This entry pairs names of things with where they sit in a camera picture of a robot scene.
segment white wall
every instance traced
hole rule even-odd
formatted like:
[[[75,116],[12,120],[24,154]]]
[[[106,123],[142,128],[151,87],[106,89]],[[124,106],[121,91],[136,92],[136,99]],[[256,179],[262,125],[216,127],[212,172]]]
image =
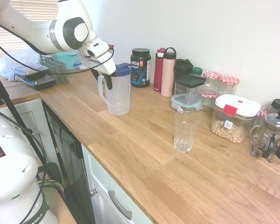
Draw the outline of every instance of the white wall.
[[[154,61],[157,49],[174,47],[204,71],[238,77],[238,96],[262,105],[280,98],[280,0],[83,3],[98,36],[115,45],[115,63],[129,62],[133,48],[150,49]]]

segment dish rack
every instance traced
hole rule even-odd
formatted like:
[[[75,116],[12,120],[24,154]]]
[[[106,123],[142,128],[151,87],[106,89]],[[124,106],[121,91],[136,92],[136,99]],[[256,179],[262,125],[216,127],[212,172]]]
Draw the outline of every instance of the dish rack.
[[[57,85],[69,82],[68,75],[64,74],[64,72],[66,71],[66,64],[65,63],[62,63],[58,60],[55,60],[52,57],[46,57],[46,58],[41,57],[40,64],[43,65],[43,66],[46,66],[49,69],[50,72],[63,73],[62,75],[50,74],[51,76],[53,76],[55,78],[55,83]]]

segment pitcher lid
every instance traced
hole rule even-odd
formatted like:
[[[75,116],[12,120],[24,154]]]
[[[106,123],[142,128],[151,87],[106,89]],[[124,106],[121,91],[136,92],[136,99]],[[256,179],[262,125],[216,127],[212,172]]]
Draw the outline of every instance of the pitcher lid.
[[[131,74],[131,68],[129,63],[121,63],[116,65],[116,70],[111,74],[112,77],[121,77]]]
[[[270,113],[266,115],[265,120],[268,124],[273,125],[274,127],[280,127],[280,110],[278,110],[278,113]]]

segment window blind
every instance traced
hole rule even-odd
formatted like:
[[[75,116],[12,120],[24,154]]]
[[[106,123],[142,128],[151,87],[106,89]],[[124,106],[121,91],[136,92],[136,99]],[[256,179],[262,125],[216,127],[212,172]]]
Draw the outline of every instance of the window blind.
[[[50,21],[57,16],[58,0],[11,0],[10,5],[33,21]],[[28,49],[20,38],[0,27],[0,46],[8,53]],[[4,53],[0,50],[0,60]]]

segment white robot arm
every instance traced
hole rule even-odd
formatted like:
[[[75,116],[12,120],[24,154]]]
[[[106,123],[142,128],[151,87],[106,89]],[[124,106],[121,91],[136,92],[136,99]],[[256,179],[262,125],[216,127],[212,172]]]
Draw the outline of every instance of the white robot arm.
[[[42,55],[78,50],[81,63],[93,67],[111,57],[109,45],[98,38],[81,0],[60,0],[54,21],[32,21],[0,0],[0,27],[25,41]],[[113,59],[95,68],[112,74]]]
[[[0,116],[0,224],[19,224],[40,190],[35,156],[15,126]],[[41,194],[25,224],[58,224]]]

